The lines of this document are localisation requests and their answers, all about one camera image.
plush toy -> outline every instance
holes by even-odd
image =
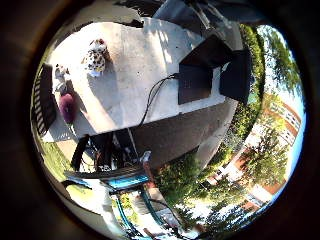
[[[90,50],[82,60],[84,69],[93,77],[98,77],[105,70],[106,60],[102,53],[96,50]]]
[[[107,45],[101,38],[95,39],[89,44],[88,51],[91,51],[91,50],[104,54],[107,51]]]
[[[54,72],[55,78],[52,81],[52,92],[63,94],[66,91],[66,81],[71,79],[69,69],[57,64]]]

black cable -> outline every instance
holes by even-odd
[[[152,86],[152,88],[151,88],[151,90],[150,90],[150,92],[149,92],[149,95],[148,95],[148,101],[147,101],[146,110],[145,110],[145,112],[144,112],[144,114],[143,114],[143,117],[142,117],[142,119],[141,119],[138,127],[142,126],[142,124],[143,124],[143,122],[144,122],[144,120],[145,120],[145,118],[146,118],[146,116],[147,116],[147,113],[148,113],[148,111],[149,111],[149,107],[151,106],[151,104],[152,104],[155,96],[156,96],[157,93],[159,92],[159,90],[160,90],[161,86],[163,85],[163,83],[164,83],[166,80],[168,80],[168,79],[173,79],[173,78],[176,78],[176,77],[177,77],[177,74],[176,74],[176,73],[175,73],[175,74],[172,74],[172,75],[170,75],[170,76],[168,76],[168,77],[166,77],[166,78],[161,79],[160,81],[156,82],[156,83]],[[159,87],[155,90],[155,93],[154,93],[153,96],[151,97],[151,94],[152,94],[154,88],[155,88],[158,84],[160,84]]]
[[[81,160],[82,160],[82,162],[83,162],[84,164],[86,164],[87,166],[90,166],[90,167],[93,167],[93,166],[94,166],[94,164],[87,163],[83,158],[82,158]]]

